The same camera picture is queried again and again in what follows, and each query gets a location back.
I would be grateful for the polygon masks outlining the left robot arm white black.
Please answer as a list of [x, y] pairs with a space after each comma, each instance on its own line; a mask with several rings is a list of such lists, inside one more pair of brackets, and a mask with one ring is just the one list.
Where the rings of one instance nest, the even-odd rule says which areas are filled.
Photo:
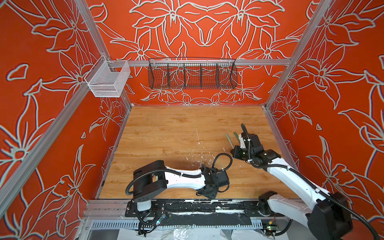
[[162, 160], [134, 171], [134, 179], [126, 187], [126, 195], [133, 197], [139, 212], [148, 211], [151, 201], [167, 189], [192, 189], [197, 196], [215, 199], [221, 188], [229, 189], [230, 180], [222, 169], [202, 165], [197, 170], [178, 170], [167, 167]]

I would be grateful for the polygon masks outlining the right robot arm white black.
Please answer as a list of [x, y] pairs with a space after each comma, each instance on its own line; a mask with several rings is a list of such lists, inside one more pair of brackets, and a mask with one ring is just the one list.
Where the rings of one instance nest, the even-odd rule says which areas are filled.
[[339, 240], [353, 230], [347, 199], [340, 193], [330, 193], [291, 167], [273, 150], [265, 150], [255, 134], [237, 136], [233, 158], [243, 160], [254, 168], [263, 169], [278, 178], [301, 200], [299, 204], [277, 192], [259, 196], [258, 211], [263, 216], [282, 214], [307, 227], [318, 240]]

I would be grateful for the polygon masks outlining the green pen body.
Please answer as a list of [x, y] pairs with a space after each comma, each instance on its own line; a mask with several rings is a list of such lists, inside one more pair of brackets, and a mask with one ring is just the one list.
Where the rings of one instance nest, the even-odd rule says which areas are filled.
[[236, 132], [234, 132], [234, 135], [235, 135], [237, 141], [240, 143], [239, 135]]

